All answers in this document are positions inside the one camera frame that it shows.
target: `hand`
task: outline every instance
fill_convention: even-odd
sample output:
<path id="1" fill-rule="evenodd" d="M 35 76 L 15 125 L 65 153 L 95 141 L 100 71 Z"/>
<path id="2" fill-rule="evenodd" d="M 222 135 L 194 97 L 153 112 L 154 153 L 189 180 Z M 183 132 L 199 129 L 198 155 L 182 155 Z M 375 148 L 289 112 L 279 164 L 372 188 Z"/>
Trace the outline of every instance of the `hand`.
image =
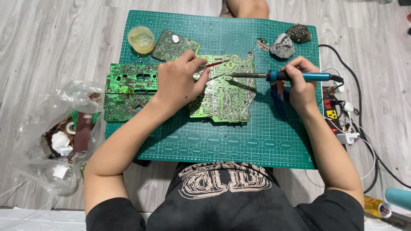
<path id="1" fill-rule="evenodd" d="M 204 91 L 210 69 L 205 69 L 196 83 L 193 75 L 201 65 L 206 63 L 206 59 L 196 57 L 193 51 L 187 50 L 175 61 L 160 64 L 158 89 L 152 101 L 156 101 L 174 115 Z"/>
<path id="2" fill-rule="evenodd" d="M 320 72 L 320 69 L 302 56 L 289 62 L 281 71 L 286 71 L 292 78 L 290 103 L 297 113 L 303 118 L 307 113 L 317 109 L 315 100 L 316 81 L 306 82 L 301 72 Z M 282 81 L 277 81 L 278 92 L 282 93 L 285 85 Z"/>

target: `electrical outlet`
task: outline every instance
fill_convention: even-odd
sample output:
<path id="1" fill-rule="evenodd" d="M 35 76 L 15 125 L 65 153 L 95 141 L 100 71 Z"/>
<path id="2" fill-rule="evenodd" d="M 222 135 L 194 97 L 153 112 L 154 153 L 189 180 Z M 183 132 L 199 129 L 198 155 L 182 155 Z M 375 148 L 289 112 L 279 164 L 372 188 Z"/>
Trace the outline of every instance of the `electrical outlet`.
<path id="1" fill-rule="evenodd" d="M 326 109 L 332 109 L 331 101 L 332 101 L 332 99 L 325 99 L 324 100 L 324 105 L 326 106 Z"/>
<path id="2" fill-rule="evenodd" d="M 335 110 L 327 111 L 327 116 L 331 119 L 337 119 L 337 112 Z"/>

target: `black t-shirt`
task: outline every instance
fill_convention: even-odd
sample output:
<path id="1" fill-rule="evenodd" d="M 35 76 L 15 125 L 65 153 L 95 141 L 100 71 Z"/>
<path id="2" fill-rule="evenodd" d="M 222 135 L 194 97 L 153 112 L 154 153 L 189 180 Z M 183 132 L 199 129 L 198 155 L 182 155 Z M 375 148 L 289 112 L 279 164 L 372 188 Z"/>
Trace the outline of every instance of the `black t-shirt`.
<path id="1" fill-rule="evenodd" d="M 364 210 L 352 196 L 328 190 L 293 208 L 271 171 L 246 163 L 179 164 L 164 202 L 147 225 L 126 198 L 96 205 L 88 231 L 364 230 Z"/>

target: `blue soldering iron handle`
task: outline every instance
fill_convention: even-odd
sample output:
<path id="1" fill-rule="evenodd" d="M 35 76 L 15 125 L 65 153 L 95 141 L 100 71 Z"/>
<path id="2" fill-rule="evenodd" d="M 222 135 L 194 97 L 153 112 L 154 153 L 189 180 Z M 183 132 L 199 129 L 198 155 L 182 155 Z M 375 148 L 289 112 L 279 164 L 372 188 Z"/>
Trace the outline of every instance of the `blue soldering iron handle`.
<path id="1" fill-rule="evenodd" d="M 329 73 L 311 73 L 311 72 L 303 72 L 302 76 L 306 81 L 328 81 L 330 80 Z M 286 72 L 273 72 L 268 71 L 267 73 L 267 81 L 273 83 L 277 80 L 281 81 L 291 81 L 292 79 L 290 76 L 287 75 Z"/>

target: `rock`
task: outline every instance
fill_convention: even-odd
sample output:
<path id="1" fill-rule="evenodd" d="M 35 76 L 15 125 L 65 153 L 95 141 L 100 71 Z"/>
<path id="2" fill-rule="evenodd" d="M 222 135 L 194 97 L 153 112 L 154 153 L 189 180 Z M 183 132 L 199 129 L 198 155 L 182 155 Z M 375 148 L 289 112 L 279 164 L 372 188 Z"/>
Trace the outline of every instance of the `rock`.
<path id="1" fill-rule="evenodd" d="M 288 34 L 280 34 L 270 47 L 270 53 L 279 58 L 289 58 L 296 52 L 293 42 Z"/>
<path id="2" fill-rule="evenodd" d="M 296 43 L 304 43 L 312 39 L 311 32 L 306 25 L 295 24 L 288 28 L 286 33 Z"/>

